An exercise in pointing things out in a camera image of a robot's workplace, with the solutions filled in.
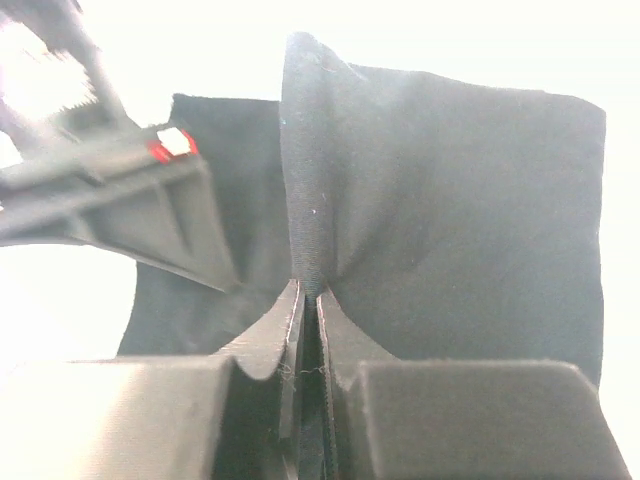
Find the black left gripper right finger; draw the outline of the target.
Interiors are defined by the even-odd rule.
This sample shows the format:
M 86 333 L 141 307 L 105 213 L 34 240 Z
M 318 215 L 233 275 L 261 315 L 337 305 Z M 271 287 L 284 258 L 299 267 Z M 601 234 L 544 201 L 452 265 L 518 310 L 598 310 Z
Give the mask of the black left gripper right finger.
M 557 361 L 401 360 L 318 298 L 331 479 L 626 479 L 593 385 Z

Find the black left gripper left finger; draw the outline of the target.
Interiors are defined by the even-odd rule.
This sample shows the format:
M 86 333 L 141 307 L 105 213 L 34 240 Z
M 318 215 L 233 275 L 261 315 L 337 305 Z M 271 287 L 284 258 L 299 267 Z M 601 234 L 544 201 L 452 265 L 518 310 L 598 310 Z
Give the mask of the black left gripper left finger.
M 5 479 L 295 479 L 305 299 L 211 355 L 38 362 L 1 388 Z

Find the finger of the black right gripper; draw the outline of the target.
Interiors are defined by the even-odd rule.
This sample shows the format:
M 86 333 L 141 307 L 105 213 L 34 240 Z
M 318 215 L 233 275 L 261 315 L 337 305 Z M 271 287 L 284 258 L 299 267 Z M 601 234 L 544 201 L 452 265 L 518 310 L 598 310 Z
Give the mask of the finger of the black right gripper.
M 109 132 L 1 170 L 1 243 L 89 245 L 214 290 L 240 282 L 189 131 Z

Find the black t shirt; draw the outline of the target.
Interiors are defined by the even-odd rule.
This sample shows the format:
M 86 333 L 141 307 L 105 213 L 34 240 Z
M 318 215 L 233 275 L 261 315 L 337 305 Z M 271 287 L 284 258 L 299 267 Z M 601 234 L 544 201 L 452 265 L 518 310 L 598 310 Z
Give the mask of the black t shirt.
M 554 359 L 601 377 L 606 115 L 573 96 L 350 64 L 287 42 L 279 101 L 175 94 L 237 290 L 147 265 L 122 355 L 210 354 L 290 279 L 403 359 Z

